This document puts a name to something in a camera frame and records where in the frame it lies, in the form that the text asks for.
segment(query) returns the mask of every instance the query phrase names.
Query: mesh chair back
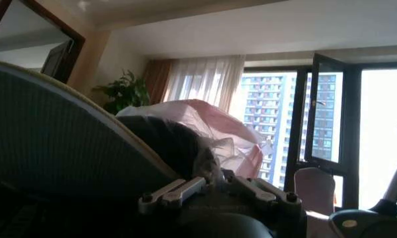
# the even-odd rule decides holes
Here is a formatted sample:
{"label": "mesh chair back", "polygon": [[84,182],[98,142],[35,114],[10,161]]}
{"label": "mesh chair back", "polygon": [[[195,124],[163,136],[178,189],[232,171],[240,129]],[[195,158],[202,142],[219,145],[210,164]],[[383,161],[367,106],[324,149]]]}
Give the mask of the mesh chair back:
{"label": "mesh chair back", "polygon": [[178,177],[91,100],[0,62],[0,180],[43,195],[126,199]]}

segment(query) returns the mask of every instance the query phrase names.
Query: brown curtain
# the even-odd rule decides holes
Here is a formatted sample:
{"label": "brown curtain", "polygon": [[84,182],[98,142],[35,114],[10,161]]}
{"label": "brown curtain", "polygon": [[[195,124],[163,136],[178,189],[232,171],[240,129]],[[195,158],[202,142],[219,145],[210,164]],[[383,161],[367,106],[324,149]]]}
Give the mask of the brown curtain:
{"label": "brown curtain", "polygon": [[144,79],[147,90],[151,95],[151,105],[162,103],[164,100],[172,62],[172,59],[164,59],[152,60],[147,64]]}

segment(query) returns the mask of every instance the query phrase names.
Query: green plant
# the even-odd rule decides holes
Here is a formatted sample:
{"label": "green plant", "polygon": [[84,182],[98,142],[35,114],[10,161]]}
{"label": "green plant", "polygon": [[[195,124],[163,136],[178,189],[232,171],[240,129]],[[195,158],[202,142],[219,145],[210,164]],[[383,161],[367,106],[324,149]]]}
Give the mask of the green plant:
{"label": "green plant", "polygon": [[146,80],[136,78],[128,70],[123,71],[123,76],[107,86],[98,86],[94,91],[104,92],[111,98],[104,109],[114,115],[128,106],[150,105],[150,95],[146,88]]}

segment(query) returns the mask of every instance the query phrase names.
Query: high-rise building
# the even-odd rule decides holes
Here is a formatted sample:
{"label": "high-rise building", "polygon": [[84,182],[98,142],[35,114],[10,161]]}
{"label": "high-rise building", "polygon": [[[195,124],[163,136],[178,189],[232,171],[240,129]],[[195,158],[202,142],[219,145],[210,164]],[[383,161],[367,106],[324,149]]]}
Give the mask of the high-rise building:
{"label": "high-rise building", "polygon": [[[296,73],[246,73],[242,78],[242,90],[247,94],[244,124],[259,131],[266,139],[264,161],[259,177],[284,188],[287,160],[291,140],[292,115],[296,92]],[[339,75],[323,73],[319,77],[318,107],[315,118],[312,155],[334,160],[339,155],[339,131],[335,117],[342,113],[342,80]],[[308,76],[303,124],[307,125],[310,110],[311,75]],[[307,128],[302,131],[300,159],[304,160]]]}

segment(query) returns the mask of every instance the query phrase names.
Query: curtain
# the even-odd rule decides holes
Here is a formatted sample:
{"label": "curtain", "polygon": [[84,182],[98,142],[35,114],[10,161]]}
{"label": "curtain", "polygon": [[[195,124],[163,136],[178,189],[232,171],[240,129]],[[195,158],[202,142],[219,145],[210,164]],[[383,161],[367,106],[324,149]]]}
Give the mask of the curtain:
{"label": "curtain", "polygon": [[172,59],[152,60],[147,64],[144,72],[146,87],[151,95],[151,105],[163,102],[168,87]]}
{"label": "curtain", "polygon": [[200,99],[230,111],[246,56],[179,59],[174,63],[166,101]]}

